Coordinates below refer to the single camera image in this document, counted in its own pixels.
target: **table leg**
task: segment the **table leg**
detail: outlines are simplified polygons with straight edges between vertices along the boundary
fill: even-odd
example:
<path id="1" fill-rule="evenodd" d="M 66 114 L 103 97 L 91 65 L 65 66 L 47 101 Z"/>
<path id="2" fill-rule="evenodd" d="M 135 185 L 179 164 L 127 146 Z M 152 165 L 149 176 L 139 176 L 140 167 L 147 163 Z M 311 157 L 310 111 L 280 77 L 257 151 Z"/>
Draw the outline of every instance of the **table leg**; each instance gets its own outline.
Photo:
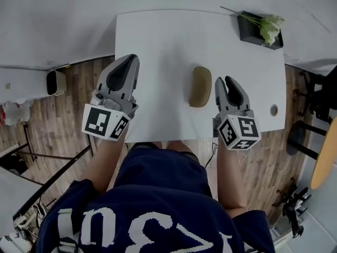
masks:
<path id="1" fill-rule="evenodd" d="M 317 159 L 318 157 L 318 153 L 316 153 L 315 151 L 310 150 L 309 148 L 298 144 L 297 142 L 293 141 L 293 140 L 287 140 L 287 144 L 295 147 L 297 150 L 301 151 L 302 153 L 310 156 L 313 159 Z"/>
<path id="2" fill-rule="evenodd" d="M 299 123 L 299 126 L 302 127 L 302 128 L 304 128 L 304 129 L 307 129 L 307 130 L 313 131 L 315 133 L 318 133 L 320 135 L 323 135 L 323 136 L 326 135 L 326 131 L 325 130 L 316 128 L 315 126 L 306 124 L 306 123 L 304 123 L 302 121 L 301 121 L 301 123 Z"/>

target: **black tray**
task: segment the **black tray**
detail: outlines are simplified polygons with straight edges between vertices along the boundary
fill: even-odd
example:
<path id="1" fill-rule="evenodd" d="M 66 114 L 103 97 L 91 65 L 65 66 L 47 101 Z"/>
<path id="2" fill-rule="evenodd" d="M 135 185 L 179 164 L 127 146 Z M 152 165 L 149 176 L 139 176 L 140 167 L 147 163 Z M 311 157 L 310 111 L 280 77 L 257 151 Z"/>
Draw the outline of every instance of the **black tray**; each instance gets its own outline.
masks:
<path id="1" fill-rule="evenodd" d="M 246 11 L 243 11 L 241 14 L 246 15 L 248 17 L 262 19 L 262 17 Z M 240 15 L 237 17 L 237 22 L 239 24 L 241 41 L 250 42 L 256 45 L 271 48 L 273 50 L 277 50 L 283 47 L 283 39 L 281 31 L 279 35 L 276 37 L 275 42 L 271 46 L 269 46 L 269 44 L 266 44 L 264 38 L 260 35 L 260 29 L 256 24 L 252 23 L 251 21 L 247 20 L 246 18 Z"/>

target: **black shorts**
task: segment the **black shorts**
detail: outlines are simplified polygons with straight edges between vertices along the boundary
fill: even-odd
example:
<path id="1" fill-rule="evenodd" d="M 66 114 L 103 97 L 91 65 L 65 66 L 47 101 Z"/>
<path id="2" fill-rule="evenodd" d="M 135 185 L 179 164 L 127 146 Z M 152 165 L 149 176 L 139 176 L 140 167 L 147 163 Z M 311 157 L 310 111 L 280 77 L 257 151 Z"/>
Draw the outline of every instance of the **black shorts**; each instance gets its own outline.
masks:
<path id="1" fill-rule="evenodd" d="M 131 147 L 130 151 L 137 148 L 150 148 L 160 150 L 160 148 L 154 145 L 152 142 L 137 142 L 134 146 Z M 191 152 L 179 152 L 179 153 L 193 160 L 195 163 L 200 164 L 199 159 L 194 153 Z"/>

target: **round hole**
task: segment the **round hole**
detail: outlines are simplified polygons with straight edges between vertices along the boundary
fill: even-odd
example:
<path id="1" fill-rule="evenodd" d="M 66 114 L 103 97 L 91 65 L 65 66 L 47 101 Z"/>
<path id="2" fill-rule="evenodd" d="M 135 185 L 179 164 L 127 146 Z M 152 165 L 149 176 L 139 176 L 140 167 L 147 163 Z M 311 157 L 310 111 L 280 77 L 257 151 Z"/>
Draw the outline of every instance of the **round hole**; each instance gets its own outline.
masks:
<path id="1" fill-rule="evenodd" d="M 278 112 L 279 112 L 279 108 L 277 107 L 277 105 L 273 104 L 270 107 L 270 114 L 271 114 L 271 116 L 276 116 Z"/>

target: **forearm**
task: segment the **forearm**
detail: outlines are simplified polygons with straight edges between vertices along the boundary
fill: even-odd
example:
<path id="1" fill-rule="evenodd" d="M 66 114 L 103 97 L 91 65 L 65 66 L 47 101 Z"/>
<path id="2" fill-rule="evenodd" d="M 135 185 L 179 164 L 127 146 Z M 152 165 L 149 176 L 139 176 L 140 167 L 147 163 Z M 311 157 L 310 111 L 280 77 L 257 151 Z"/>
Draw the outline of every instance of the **forearm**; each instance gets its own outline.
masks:
<path id="1" fill-rule="evenodd" d="M 125 135 L 121 136 L 117 142 L 103 140 L 82 173 L 80 181 L 89 179 L 99 193 L 104 193 L 121 156 L 124 137 Z"/>
<path id="2" fill-rule="evenodd" d="M 219 203 L 226 210 L 246 211 L 247 191 L 236 151 L 227 150 L 220 137 L 217 152 L 217 192 Z"/>

